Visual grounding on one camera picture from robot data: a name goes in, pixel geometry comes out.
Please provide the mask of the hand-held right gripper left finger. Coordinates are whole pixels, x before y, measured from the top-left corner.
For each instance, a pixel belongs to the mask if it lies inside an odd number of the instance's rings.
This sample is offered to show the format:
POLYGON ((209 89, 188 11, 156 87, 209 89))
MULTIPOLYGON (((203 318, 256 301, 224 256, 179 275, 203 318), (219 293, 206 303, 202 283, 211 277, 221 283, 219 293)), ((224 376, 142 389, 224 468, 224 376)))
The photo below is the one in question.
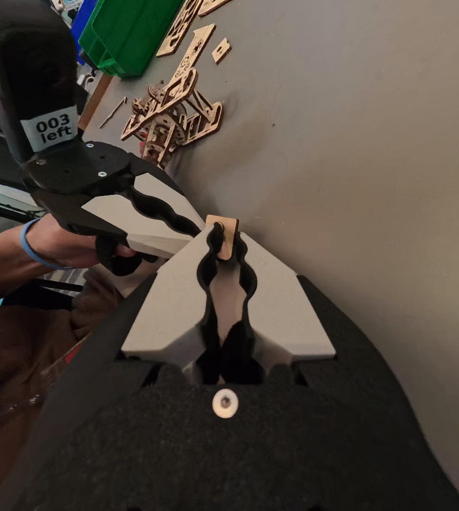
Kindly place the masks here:
POLYGON ((156 272, 121 347, 126 358, 173 364, 203 384, 220 382, 220 336, 210 285, 223 240, 222 224, 210 224, 156 272))

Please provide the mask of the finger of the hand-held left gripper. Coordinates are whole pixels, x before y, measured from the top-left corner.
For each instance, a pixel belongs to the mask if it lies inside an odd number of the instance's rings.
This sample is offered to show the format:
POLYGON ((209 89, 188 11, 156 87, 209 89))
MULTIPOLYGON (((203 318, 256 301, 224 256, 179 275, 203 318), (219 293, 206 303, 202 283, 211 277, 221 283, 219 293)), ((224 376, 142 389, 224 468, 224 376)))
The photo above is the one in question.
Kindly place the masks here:
POLYGON ((128 246, 137 252, 171 258, 194 239, 174 231, 163 220, 140 214, 130 200, 120 195, 92 198, 82 209, 123 230, 128 246))
POLYGON ((135 178, 130 201, 139 213, 164 221, 178 233, 196 236, 205 227, 205 221, 182 193, 150 173, 135 178))

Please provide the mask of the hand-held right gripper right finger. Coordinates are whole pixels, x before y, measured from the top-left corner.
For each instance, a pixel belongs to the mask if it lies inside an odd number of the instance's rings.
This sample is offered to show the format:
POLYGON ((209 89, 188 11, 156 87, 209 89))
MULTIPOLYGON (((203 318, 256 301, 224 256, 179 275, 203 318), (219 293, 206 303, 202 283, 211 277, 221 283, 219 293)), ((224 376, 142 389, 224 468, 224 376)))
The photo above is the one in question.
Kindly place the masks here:
POLYGON ((336 350, 303 284, 309 281, 249 235, 235 237, 240 317, 222 343, 222 379, 262 383, 276 365, 332 360, 336 350))

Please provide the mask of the small rounded wooden piece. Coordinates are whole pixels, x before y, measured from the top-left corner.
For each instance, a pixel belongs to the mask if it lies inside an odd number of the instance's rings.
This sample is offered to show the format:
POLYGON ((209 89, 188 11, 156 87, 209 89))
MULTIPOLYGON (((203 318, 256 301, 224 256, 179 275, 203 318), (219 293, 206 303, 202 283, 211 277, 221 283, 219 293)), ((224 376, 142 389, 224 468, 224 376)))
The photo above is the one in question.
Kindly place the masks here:
POLYGON ((221 248, 216 254, 219 261, 229 261, 233 257, 235 236, 239 228, 239 220, 218 215, 207 215, 206 225, 219 225, 222 232, 221 248))

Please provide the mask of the wooden model part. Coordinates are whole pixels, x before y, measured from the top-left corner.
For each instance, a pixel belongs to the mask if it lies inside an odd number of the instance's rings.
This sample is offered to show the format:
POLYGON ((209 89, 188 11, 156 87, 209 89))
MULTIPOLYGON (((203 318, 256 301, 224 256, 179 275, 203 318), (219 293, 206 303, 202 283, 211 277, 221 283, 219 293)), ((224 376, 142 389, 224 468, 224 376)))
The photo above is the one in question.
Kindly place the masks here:
POLYGON ((182 57, 180 64, 178 65, 175 73, 171 78, 171 82, 179 79, 184 74, 188 73, 191 68, 194 67, 195 63, 199 59, 201 53, 207 45, 208 40, 216 29, 216 24, 211 23, 204 27, 194 30, 194 37, 182 57))

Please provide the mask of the grey desk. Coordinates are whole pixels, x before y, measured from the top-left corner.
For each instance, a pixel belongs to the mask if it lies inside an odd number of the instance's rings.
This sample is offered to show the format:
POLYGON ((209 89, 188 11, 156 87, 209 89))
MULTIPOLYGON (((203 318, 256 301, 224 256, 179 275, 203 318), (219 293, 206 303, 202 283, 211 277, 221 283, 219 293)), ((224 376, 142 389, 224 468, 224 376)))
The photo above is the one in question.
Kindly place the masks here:
POLYGON ((99 124, 211 23, 196 69, 222 126, 168 171, 359 326, 459 490, 459 1, 230 1, 140 79, 113 79, 86 139, 139 154, 120 140, 129 105, 99 124))

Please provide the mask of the person's left hand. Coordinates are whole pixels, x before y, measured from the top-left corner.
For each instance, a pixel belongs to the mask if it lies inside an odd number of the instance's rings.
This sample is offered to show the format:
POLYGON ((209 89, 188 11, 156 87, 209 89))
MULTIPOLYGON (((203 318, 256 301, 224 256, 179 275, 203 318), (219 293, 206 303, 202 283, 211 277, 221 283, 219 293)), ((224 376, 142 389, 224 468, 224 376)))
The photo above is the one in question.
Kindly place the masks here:
POLYGON ((100 264, 96 236, 71 233, 47 214, 28 227, 24 239, 38 261, 55 267, 90 268, 100 264))

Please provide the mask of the wooden model airplane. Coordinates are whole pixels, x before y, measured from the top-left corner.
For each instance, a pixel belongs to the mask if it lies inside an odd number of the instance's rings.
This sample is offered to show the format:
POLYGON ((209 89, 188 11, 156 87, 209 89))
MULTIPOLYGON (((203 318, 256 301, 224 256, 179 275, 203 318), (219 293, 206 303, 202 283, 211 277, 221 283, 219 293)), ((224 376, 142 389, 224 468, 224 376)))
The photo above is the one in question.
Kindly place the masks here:
POLYGON ((223 105, 198 90, 198 79, 198 71, 191 68, 166 85, 148 86, 145 97, 132 101, 120 139, 137 138, 141 158, 164 170, 180 148, 218 132, 223 105))

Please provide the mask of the thin tapered wooden stick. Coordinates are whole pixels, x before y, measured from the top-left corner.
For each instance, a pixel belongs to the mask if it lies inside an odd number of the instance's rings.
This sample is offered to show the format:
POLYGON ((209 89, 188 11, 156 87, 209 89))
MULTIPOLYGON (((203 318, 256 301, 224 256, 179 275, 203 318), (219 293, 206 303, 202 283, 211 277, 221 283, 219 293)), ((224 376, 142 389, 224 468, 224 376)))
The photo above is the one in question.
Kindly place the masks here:
POLYGON ((110 114, 104 119, 104 121, 99 125, 99 129, 103 129, 106 124, 116 115, 116 113, 127 104, 128 97, 124 96, 123 99, 119 101, 119 103, 115 106, 115 108, 110 112, 110 114))

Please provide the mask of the green plastic bin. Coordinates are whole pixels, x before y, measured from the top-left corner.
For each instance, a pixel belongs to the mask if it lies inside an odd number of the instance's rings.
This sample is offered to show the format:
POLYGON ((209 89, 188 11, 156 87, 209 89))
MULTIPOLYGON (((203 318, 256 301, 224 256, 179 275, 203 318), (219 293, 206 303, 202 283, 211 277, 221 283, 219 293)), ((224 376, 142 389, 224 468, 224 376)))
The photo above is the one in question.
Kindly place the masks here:
POLYGON ((162 42, 182 1, 97 1, 78 39, 95 68, 139 77, 162 42))

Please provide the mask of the blue wristband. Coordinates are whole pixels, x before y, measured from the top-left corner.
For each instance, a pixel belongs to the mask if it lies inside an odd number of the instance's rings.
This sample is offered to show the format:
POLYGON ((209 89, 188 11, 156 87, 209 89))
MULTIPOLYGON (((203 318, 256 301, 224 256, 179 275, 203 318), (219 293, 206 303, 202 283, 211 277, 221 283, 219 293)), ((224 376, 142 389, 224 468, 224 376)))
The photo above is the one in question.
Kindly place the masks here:
POLYGON ((45 260, 45 259, 42 259, 41 256, 36 253, 33 248, 30 246, 28 240, 27 240, 27 234, 29 232, 29 230, 31 229, 31 227, 34 226, 35 223, 39 222, 40 221, 40 218, 36 218, 36 219, 33 219, 31 221, 28 221, 27 223, 25 223, 22 227, 21 227, 21 231, 20 231, 20 234, 19 234, 19 244, 20 244, 20 247, 21 249, 26 253, 26 255, 28 257, 30 257, 34 262, 42 265, 42 266, 45 266, 51 270, 54 270, 54 271, 67 271, 67 270, 72 270, 74 269, 73 267, 69 267, 69 266, 60 266, 60 265, 57 265, 57 264, 54 264, 48 260, 45 260))

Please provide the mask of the wooden parts sheet with cutouts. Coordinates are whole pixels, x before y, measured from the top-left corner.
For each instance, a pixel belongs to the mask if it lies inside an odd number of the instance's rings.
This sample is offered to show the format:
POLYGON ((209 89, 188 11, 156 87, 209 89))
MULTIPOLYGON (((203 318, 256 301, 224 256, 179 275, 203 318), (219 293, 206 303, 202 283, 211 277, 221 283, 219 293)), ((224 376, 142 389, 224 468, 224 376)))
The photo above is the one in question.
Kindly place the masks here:
POLYGON ((157 58, 174 54, 200 10, 203 1, 184 1, 156 53, 157 58))

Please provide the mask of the small square wooden piece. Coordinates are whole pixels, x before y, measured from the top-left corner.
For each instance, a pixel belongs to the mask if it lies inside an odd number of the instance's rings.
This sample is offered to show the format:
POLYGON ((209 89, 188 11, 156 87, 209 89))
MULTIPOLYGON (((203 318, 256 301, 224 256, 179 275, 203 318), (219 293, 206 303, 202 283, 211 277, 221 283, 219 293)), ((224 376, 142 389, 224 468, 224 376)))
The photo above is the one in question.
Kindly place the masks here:
POLYGON ((221 61, 231 51, 232 46, 227 38, 221 40, 217 47, 212 51, 212 57, 216 65, 219 65, 221 61))

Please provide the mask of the person's brown clothing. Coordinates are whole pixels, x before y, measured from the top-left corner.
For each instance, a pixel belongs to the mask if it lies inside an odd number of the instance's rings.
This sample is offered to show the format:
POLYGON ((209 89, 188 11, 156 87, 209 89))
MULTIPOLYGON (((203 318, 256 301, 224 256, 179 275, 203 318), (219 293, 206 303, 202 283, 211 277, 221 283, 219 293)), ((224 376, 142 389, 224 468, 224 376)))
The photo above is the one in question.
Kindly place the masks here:
POLYGON ((0 487, 25 450, 60 362, 123 301, 101 272, 89 270, 74 297, 36 280, 0 305, 0 487))

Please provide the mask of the curved wooden parts sheet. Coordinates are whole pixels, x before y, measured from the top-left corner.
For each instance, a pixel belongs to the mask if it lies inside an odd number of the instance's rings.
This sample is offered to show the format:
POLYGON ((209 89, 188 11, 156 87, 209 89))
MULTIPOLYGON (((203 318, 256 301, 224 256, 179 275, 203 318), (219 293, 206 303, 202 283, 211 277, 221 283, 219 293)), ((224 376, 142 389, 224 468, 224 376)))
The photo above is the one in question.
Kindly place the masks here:
POLYGON ((212 13, 214 10, 222 7, 226 3, 230 2, 229 0, 219 0, 219 1, 202 1, 200 8, 198 10, 198 16, 204 17, 208 14, 212 13))

